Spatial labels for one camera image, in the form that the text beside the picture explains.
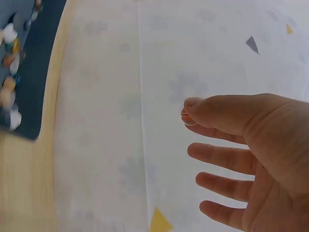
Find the pebble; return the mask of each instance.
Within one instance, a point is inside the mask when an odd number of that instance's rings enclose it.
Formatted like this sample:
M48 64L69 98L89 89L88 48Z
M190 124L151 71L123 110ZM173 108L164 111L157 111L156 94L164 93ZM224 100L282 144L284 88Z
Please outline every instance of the pebble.
M15 30L20 30L23 26L23 18L19 12L17 12L13 17L13 25Z
M19 53L14 54L15 60L10 65L10 72L12 75L16 74L19 68L20 55Z
M24 24L24 30L29 30L31 27L32 21L31 19L27 20Z
M9 23L3 29L4 42L6 44L12 43L17 38L17 32L14 30L13 23Z
M12 54L8 54L5 56L5 58L3 59L3 66L8 68L15 60L15 56Z
M43 4L41 4L39 6L35 6L35 10L37 10L38 12L42 12L43 11Z
M19 86L20 82L21 82L21 76L18 74L13 75L13 79L15 80L16 83L16 87Z
M31 15L31 21L34 22L38 18L39 12L33 11Z
M5 108L5 109L10 109L12 104L12 92L7 90L7 89L2 89L0 92L0 104Z
M2 44L3 38L4 38L4 32L2 29L0 29L0 46Z
M15 86L16 86L16 81L13 79L12 76L8 76L5 80L4 80L4 83L3 83L3 89L7 89L11 92L14 91L15 89Z
M12 48L13 53L18 53L20 52L20 41L18 38L16 38L13 42L13 48Z
M10 111L10 130L14 131L21 124L22 116L17 110Z

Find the hand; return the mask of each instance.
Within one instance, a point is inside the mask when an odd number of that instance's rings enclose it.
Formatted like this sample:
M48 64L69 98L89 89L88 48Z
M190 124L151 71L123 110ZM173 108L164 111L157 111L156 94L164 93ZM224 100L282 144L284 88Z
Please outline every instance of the hand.
M271 94L188 98L189 130L246 144L250 150L194 143L188 154L254 181L199 173L198 185L248 202L246 209L204 201L210 218L246 232L309 231L309 103Z

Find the orange pebble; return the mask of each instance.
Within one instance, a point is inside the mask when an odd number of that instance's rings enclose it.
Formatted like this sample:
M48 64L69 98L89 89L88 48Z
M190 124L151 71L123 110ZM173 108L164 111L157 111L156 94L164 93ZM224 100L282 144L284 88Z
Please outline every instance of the orange pebble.
M9 67L13 63L14 60L15 60L15 56L12 54L9 54L3 59L2 64L4 67Z

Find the brown pebble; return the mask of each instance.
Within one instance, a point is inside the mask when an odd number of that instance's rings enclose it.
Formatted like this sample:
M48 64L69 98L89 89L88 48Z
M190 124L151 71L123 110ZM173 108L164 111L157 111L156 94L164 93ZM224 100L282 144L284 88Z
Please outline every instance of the brown pebble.
M13 91L15 89L16 82L12 76L8 76L3 83L3 89L7 89L8 91Z
M13 63L14 60L15 60L15 56L12 54L9 54L9 55L6 55L6 57L3 59L2 64L4 67L9 67Z
M0 92L0 104L7 107L11 103L11 91L7 89L2 89Z

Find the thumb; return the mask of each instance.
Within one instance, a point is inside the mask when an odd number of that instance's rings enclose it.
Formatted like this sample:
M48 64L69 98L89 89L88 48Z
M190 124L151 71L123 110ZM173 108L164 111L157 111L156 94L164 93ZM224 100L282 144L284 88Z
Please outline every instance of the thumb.
M245 136L288 98L273 94L225 95L207 99L188 98L184 102L187 114L199 125L225 133Z

